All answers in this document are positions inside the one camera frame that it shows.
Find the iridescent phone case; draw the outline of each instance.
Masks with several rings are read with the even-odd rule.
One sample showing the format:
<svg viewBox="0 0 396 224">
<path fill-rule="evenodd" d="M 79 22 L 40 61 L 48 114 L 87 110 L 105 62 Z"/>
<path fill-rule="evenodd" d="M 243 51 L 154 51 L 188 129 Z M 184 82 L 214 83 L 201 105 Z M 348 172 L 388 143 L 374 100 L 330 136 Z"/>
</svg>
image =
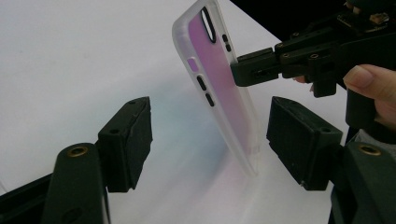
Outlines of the iridescent phone case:
<svg viewBox="0 0 396 224">
<path fill-rule="evenodd" d="M 237 62 L 219 3 L 198 0 L 174 23 L 172 35 L 198 94 L 212 112 L 233 155 L 248 175 L 257 174 L 263 139 L 248 89 L 237 87 L 230 64 Z"/>
</svg>

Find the white backdrop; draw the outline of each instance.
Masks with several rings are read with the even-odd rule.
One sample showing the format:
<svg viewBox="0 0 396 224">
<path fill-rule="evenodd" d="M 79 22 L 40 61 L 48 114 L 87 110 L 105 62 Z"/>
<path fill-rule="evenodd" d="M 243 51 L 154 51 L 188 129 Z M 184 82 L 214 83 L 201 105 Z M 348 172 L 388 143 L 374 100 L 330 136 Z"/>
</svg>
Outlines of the white backdrop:
<svg viewBox="0 0 396 224">
<path fill-rule="evenodd" d="M 172 41 L 193 2 L 1 1 L 0 194 L 51 173 L 62 149 L 94 143 L 123 104 L 149 96 L 151 152 L 136 190 L 109 195 L 113 223 L 327 223 L 331 185 L 305 191 L 267 145 L 253 179 L 230 155 Z M 279 42 L 219 3 L 237 56 Z M 265 127 L 276 95 L 346 135 L 344 90 L 317 99 L 309 88 L 279 78 L 249 90 Z"/>
</svg>

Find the finger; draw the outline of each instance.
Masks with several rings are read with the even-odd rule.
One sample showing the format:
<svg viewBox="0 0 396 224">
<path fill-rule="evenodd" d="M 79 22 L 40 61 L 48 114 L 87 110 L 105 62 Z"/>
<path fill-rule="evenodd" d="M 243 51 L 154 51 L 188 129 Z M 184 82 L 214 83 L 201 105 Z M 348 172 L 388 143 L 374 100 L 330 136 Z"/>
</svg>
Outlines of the finger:
<svg viewBox="0 0 396 224">
<path fill-rule="evenodd" d="M 361 9 L 366 14 L 375 14 L 375 13 L 383 13 L 386 12 L 388 8 L 392 7 L 394 4 L 393 1 L 378 1 L 378 0 L 346 0 L 346 6 L 352 5 L 357 9 L 353 8 L 353 11 L 356 13 L 357 10 L 361 11 Z"/>
<path fill-rule="evenodd" d="M 353 9 L 353 5 L 350 4 L 349 2 L 345 2 L 345 3 L 344 3 L 344 6 L 346 6 L 346 7 L 349 8 L 349 9 Z"/>
<path fill-rule="evenodd" d="M 396 103 L 396 72 L 362 64 L 353 67 L 345 76 L 346 87 L 363 96 Z"/>
<path fill-rule="evenodd" d="M 396 133 L 396 104 L 375 101 L 375 109 L 377 111 L 375 120 Z"/>
<path fill-rule="evenodd" d="M 298 81 L 298 82 L 300 82 L 300 83 L 306 83 L 304 76 L 302 76 L 302 77 L 294 77 L 293 79 Z"/>
<path fill-rule="evenodd" d="M 361 9 L 359 7 L 353 7 L 352 11 L 353 11 L 353 13 L 355 13 L 357 15 L 361 14 Z"/>
</svg>

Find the black plastic part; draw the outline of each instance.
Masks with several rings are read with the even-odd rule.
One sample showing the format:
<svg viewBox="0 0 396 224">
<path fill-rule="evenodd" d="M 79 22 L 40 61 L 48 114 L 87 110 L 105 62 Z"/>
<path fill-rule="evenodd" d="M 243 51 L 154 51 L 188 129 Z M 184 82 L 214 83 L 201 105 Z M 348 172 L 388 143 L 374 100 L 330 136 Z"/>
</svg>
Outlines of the black plastic part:
<svg viewBox="0 0 396 224">
<path fill-rule="evenodd" d="M 364 131 L 379 142 L 396 145 L 395 132 L 381 123 L 375 121 L 370 128 L 364 129 Z"/>
<path fill-rule="evenodd" d="M 232 63 L 231 70 L 235 84 L 247 87 L 277 79 L 280 66 L 269 48 L 238 57 L 238 63 Z"/>
<path fill-rule="evenodd" d="M 396 27 L 365 34 L 342 43 L 332 51 L 336 72 L 342 78 L 357 64 L 369 63 L 388 69 L 396 68 Z"/>
<path fill-rule="evenodd" d="M 353 192 L 332 189 L 332 213 L 329 224 L 352 223 L 356 214 L 357 204 Z"/>
<path fill-rule="evenodd" d="M 294 38 L 283 41 L 275 45 L 275 52 L 277 55 L 289 53 L 297 49 L 304 49 L 320 45 L 336 39 L 336 32 L 332 27 L 325 27 L 318 29 L 315 32 L 306 34 L 298 33 Z"/>
<path fill-rule="evenodd" d="M 353 223 L 396 223 L 396 162 L 390 153 L 351 142 L 343 164 L 358 205 Z"/>
<path fill-rule="evenodd" d="M 135 189 L 152 141 L 149 98 L 126 103 L 98 136 L 108 192 Z"/>
<path fill-rule="evenodd" d="M 39 223 L 50 185 L 45 175 L 0 197 L 0 224 Z"/>
<path fill-rule="evenodd" d="M 334 95 L 337 92 L 337 82 L 335 79 L 316 81 L 313 83 L 313 92 L 316 98 Z"/>
<path fill-rule="evenodd" d="M 267 130 L 271 149 L 306 190 L 325 190 L 330 158 L 343 133 L 289 99 L 273 97 Z"/>
<path fill-rule="evenodd" d="M 58 154 L 40 223 L 110 223 L 94 144 L 75 144 Z"/>
<path fill-rule="evenodd" d="M 374 100 L 347 90 L 346 123 L 353 128 L 365 129 L 374 124 Z"/>
</svg>

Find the button cutout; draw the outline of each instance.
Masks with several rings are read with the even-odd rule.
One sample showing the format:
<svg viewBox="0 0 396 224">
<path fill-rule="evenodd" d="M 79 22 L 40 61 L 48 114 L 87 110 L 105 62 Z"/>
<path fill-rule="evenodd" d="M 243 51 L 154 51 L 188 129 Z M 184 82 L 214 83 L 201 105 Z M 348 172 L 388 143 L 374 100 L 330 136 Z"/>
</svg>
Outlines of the button cutout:
<svg viewBox="0 0 396 224">
<path fill-rule="evenodd" d="M 204 79 L 201 76 L 198 76 L 197 80 L 198 80 L 199 85 L 201 86 L 201 89 L 203 91 L 206 91 L 206 85 L 204 83 Z"/>
<path fill-rule="evenodd" d="M 209 102 L 210 106 L 215 106 L 215 102 L 213 102 L 212 97 L 209 93 L 205 94 L 207 101 Z"/>
<path fill-rule="evenodd" d="M 227 35 L 222 35 L 221 37 L 223 38 L 223 41 L 224 41 L 224 42 L 228 42 L 228 37 L 227 37 Z"/>
<path fill-rule="evenodd" d="M 192 72 L 198 72 L 198 65 L 197 65 L 197 63 L 195 62 L 195 59 L 194 59 L 194 58 L 189 58 L 189 59 L 187 60 L 187 63 L 189 64 L 190 69 L 191 69 Z"/>
<path fill-rule="evenodd" d="M 231 46 L 229 44 L 226 44 L 225 48 L 227 49 L 228 52 L 231 52 Z"/>
</svg>

